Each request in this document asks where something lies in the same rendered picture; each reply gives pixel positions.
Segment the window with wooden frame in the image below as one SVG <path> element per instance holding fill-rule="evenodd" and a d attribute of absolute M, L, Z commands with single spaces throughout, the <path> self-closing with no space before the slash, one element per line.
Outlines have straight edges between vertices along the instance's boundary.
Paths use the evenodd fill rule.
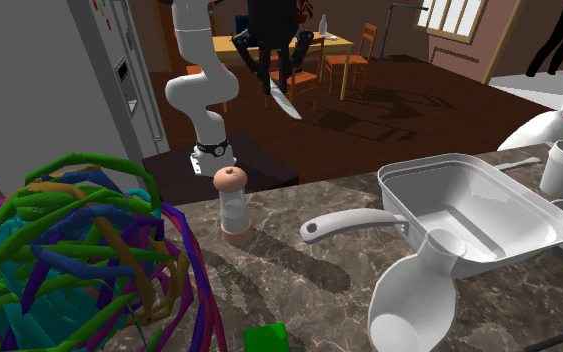
<path fill-rule="evenodd" d="M 416 25 L 430 35 L 469 44 L 487 0 L 423 0 Z"/>

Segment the white scoop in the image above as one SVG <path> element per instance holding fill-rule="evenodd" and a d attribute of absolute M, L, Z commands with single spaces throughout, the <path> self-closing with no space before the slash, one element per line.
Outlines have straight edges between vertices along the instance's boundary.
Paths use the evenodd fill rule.
<path fill-rule="evenodd" d="M 454 321 L 454 265 L 467 250 L 457 235 L 431 230 L 418 251 L 392 264 L 376 283 L 367 330 L 376 352 L 431 352 Z"/>

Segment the grey refrigerator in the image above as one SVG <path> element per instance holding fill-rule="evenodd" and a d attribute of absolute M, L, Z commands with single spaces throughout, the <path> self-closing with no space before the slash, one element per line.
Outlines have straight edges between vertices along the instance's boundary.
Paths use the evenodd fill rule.
<path fill-rule="evenodd" d="M 141 162 L 169 150 L 127 0 L 66 0 L 125 155 Z"/>

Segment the green block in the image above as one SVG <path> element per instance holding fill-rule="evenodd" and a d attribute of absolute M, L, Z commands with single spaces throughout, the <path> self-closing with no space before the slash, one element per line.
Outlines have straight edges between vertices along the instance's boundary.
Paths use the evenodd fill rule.
<path fill-rule="evenodd" d="M 290 352 L 283 322 L 247 329 L 243 340 L 245 352 Z"/>

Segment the dark robot stand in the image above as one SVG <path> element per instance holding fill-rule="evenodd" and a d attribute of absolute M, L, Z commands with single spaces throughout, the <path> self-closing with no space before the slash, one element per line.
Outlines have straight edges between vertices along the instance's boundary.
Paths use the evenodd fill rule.
<path fill-rule="evenodd" d="M 246 133 L 228 135 L 237 158 L 236 166 L 247 175 L 246 192 L 258 192 L 299 184 L 299 175 Z M 180 147 L 142 160 L 156 181 L 161 200 L 171 205 L 217 200 L 218 191 L 210 177 L 196 176 L 190 164 L 192 147 Z"/>

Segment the multicoloured woven strand ball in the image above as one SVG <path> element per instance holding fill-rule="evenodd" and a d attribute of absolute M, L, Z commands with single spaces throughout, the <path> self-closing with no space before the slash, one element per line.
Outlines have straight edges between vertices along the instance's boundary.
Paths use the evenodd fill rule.
<path fill-rule="evenodd" d="M 188 352 L 224 346 L 200 246 L 133 162 L 72 153 L 0 200 L 0 352 L 100 352 L 150 324 L 139 352 L 162 352 L 191 305 Z"/>

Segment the black rod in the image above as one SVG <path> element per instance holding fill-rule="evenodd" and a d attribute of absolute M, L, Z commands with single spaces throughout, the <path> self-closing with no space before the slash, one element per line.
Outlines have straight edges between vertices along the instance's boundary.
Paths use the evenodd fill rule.
<path fill-rule="evenodd" d="M 554 337 L 547 338 L 540 342 L 534 343 L 529 346 L 522 347 L 518 349 L 516 352 L 541 352 L 545 349 L 550 347 L 559 345 L 563 343 L 563 333 L 556 335 Z"/>

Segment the glass and wood pepper mill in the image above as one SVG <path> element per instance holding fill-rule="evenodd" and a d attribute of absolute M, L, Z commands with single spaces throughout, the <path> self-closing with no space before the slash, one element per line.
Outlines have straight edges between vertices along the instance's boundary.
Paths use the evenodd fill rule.
<path fill-rule="evenodd" d="M 213 184 L 219 192 L 221 231 L 231 245 L 242 245 L 252 237 L 252 223 L 245 199 L 246 173 L 239 167 L 217 171 Z"/>

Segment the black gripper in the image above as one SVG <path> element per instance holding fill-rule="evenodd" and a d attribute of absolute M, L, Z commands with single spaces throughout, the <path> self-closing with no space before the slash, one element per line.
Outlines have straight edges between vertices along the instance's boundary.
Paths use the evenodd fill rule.
<path fill-rule="evenodd" d="M 299 67 L 313 41 L 313 33 L 300 31 L 296 47 L 289 53 L 289 44 L 298 30 L 296 0 L 248 0 L 248 30 L 236 34 L 231 41 L 240 57 L 251 72 L 256 73 L 262 82 L 265 95 L 271 94 L 270 58 L 271 50 L 276 49 L 279 58 L 279 83 L 282 93 L 287 92 L 287 79 L 293 69 Z M 248 51 L 248 44 L 254 37 L 259 46 L 259 60 L 256 61 Z"/>

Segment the yellow dining table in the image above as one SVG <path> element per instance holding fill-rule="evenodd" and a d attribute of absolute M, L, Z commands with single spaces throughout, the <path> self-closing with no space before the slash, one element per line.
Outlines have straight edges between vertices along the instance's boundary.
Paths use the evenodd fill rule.
<path fill-rule="evenodd" d="M 217 57 L 221 61 L 240 59 L 239 52 L 234 47 L 231 41 L 231 36 L 213 36 L 212 41 Z M 341 100 L 345 98 L 345 88 L 347 85 L 349 60 L 351 56 L 352 47 L 353 47 L 353 43 L 351 41 L 348 41 L 341 37 L 338 37 L 335 40 L 326 39 L 324 42 L 324 54 L 335 54 L 335 53 L 345 54 L 345 59 L 343 60 L 344 63 L 343 81 L 341 84 L 341 91 L 340 91 Z"/>

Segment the black floor lamp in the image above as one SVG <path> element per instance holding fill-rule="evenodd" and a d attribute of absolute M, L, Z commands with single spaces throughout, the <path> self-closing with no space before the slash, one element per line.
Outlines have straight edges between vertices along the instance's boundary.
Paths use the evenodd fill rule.
<path fill-rule="evenodd" d="M 429 10 L 429 7 L 426 7 L 426 6 L 423 6 L 423 5 L 410 5 L 410 4 L 392 2 L 389 6 L 389 9 L 388 9 L 381 51 L 380 51 L 378 56 L 372 57 L 375 61 L 391 61 L 392 60 L 391 56 L 388 56 L 388 55 L 385 54 L 385 49 L 386 49 L 387 39 L 388 39 L 390 25 L 391 25 L 392 13 L 393 13 L 395 7 L 409 8 L 409 9 L 419 10 L 419 11 L 422 11 L 422 12 Z"/>

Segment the black-handled kitchen knife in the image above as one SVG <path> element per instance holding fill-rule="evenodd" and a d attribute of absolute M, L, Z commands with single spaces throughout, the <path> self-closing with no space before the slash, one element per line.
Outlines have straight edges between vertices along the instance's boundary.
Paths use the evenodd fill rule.
<path fill-rule="evenodd" d="M 281 92 L 272 77 L 269 77 L 269 89 L 268 93 L 265 94 L 265 102 L 268 102 L 268 98 L 272 98 L 276 102 L 276 104 L 291 118 L 296 120 L 302 119 L 299 112 L 288 100 L 286 95 Z"/>

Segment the white tied bag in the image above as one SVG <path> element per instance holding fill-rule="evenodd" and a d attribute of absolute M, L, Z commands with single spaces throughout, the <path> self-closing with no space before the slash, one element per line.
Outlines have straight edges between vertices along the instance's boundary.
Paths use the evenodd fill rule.
<path fill-rule="evenodd" d="M 559 110 L 541 113 L 516 129 L 498 151 L 563 139 L 563 105 Z"/>

